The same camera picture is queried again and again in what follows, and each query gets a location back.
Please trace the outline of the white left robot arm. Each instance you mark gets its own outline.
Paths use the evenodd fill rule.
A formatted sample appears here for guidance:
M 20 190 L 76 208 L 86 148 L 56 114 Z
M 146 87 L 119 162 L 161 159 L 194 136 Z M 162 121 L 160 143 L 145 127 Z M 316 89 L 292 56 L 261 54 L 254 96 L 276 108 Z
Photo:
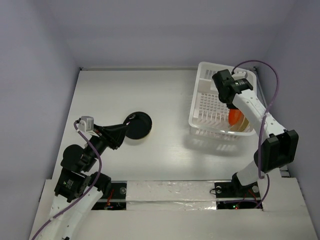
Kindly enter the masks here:
M 73 240 L 97 201 L 112 193 L 112 180 L 102 173 L 102 153 L 117 150 L 126 137 L 125 123 L 86 126 L 73 124 L 86 146 L 69 145 L 62 154 L 62 169 L 54 188 L 47 221 L 32 236 L 34 240 Z

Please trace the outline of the tan flower plate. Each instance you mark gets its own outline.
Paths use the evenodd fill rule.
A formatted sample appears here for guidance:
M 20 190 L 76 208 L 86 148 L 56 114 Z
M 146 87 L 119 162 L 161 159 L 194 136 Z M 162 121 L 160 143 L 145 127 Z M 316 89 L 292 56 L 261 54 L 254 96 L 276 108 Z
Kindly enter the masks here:
M 243 132 L 247 128 L 248 124 L 248 120 L 242 114 L 234 127 L 237 132 Z

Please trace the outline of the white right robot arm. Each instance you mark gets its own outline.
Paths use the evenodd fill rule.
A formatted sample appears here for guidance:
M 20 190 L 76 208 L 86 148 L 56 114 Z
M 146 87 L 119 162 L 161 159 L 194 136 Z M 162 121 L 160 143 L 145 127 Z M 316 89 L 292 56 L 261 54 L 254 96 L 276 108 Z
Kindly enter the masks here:
M 299 135 L 278 123 L 263 106 L 245 78 L 235 80 L 227 69 L 212 76 L 219 100 L 229 109 L 240 110 L 258 134 L 258 149 L 252 162 L 236 172 L 227 191 L 242 196 L 264 174 L 293 162 Z

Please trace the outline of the white plastic dish rack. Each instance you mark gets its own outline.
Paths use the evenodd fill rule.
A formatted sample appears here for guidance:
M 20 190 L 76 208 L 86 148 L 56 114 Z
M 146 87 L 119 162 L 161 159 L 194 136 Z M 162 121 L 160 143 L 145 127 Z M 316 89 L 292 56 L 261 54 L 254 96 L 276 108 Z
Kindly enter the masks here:
M 255 130 L 249 125 L 245 132 L 236 131 L 228 122 L 229 109 L 218 97 L 218 90 L 212 79 L 221 70 L 232 71 L 233 67 L 209 62 L 200 62 L 197 68 L 195 85 L 188 123 L 193 135 L 214 139 L 249 137 Z

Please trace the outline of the orange plate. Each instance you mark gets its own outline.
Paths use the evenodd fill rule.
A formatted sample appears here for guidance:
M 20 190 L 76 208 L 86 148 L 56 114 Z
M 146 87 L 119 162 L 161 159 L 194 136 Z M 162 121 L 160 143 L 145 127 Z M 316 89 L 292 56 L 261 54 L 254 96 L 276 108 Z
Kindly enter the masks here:
M 236 125 L 241 118 L 243 117 L 243 113 L 239 109 L 230 109 L 228 114 L 228 123 L 230 126 Z

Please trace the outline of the black plate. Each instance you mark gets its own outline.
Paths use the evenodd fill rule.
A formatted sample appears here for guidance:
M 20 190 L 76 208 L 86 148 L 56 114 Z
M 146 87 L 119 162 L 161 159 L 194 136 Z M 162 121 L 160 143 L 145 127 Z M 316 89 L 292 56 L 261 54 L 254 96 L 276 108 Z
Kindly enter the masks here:
M 126 137 L 132 140 L 143 139 L 151 132 L 153 126 L 151 117 L 142 111 L 131 113 L 123 123 L 128 126 Z

